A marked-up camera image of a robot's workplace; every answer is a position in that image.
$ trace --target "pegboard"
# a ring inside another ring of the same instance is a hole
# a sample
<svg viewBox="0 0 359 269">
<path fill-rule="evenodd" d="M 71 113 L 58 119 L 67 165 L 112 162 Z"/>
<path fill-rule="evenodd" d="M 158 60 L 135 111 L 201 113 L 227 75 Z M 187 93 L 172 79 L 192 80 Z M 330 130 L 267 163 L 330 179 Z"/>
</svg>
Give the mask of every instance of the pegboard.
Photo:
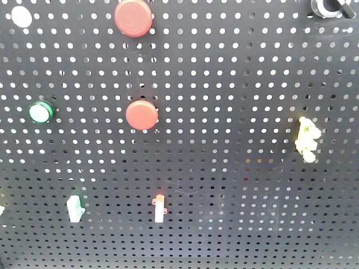
<svg viewBox="0 0 359 269">
<path fill-rule="evenodd" d="M 358 18 L 153 0 L 152 29 L 129 38 L 117 3 L 0 1 L 4 268 L 358 268 Z M 28 117 L 38 99 L 56 107 L 47 124 Z M 148 131 L 126 122 L 138 99 L 158 108 Z M 313 164 L 301 116 L 323 132 Z"/>
</svg>

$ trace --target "white connector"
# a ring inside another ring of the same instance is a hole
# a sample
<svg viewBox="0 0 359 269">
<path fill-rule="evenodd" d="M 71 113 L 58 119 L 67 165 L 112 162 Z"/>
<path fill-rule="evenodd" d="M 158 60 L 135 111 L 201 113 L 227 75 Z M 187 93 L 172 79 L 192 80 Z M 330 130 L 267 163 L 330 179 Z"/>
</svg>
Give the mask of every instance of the white connector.
<svg viewBox="0 0 359 269">
<path fill-rule="evenodd" d="M 167 214 L 167 208 L 164 207 L 164 195 L 156 195 L 152 204 L 155 205 L 155 223 L 163 223 L 164 214 Z"/>
<path fill-rule="evenodd" d="M 70 217 L 70 222 L 80 222 L 81 216 L 85 212 L 85 209 L 81 207 L 80 196 L 70 196 L 66 205 L 68 209 L 68 215 Z"/>
</svg>

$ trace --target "green indicator light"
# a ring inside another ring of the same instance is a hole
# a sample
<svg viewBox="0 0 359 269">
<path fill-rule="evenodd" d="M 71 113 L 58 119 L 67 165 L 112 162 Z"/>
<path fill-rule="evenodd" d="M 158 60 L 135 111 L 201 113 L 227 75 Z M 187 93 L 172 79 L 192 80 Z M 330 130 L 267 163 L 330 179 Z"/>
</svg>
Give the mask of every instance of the green indicator light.
<svg viewBox="0 0 359 269">
<path fill-rule="evenodd" d="M 54 107 L 45 100 L 38 100 L 30 105 L 29 117 L 36 123 L 45 123 L 54 117 Z"/>
</svg>

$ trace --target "pegboard hole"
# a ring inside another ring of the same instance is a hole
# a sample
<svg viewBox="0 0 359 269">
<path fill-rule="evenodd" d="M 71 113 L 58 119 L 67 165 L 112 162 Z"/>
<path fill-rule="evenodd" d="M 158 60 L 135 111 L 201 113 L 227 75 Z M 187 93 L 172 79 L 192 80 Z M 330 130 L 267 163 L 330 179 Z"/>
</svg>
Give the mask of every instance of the pegboard hole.
<svg viewBox="0 0 359 269">
<path fill-rule="evenodd" d="M 23 6 L 17 6 L 12 9 L 11 19 L 14 24 L 21 28 L 29 27 L 33 21 L 30 11 Z"/>
</svg>

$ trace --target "button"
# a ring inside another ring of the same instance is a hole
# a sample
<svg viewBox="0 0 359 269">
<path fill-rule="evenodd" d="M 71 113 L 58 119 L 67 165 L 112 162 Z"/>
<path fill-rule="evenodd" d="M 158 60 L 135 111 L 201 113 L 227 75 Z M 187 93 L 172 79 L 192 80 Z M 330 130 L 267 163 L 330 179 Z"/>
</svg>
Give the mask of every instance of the button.
<svg viewBox="0 0 359 269">
<path fill-rule="evenodd" d="M 158 112 L 152 103 L 138 100 L 128 106 L 126 119 L 134 129 L 148 130 L 155 126 L 158 120 Z"/>
<path fill-rule="evenodd" d="M 29 117 L 36 123 L 48 122 L 54 114 L 53 105 L 45 100 L 38 100 L 29 107 Z"/>
<path fill-rule="evenodd" d="M 138 38 L 152 26 L 152 11 L 143 0 L 123 0 L 114 12 L 117 27 L 125 35 Z"/>
</svg>

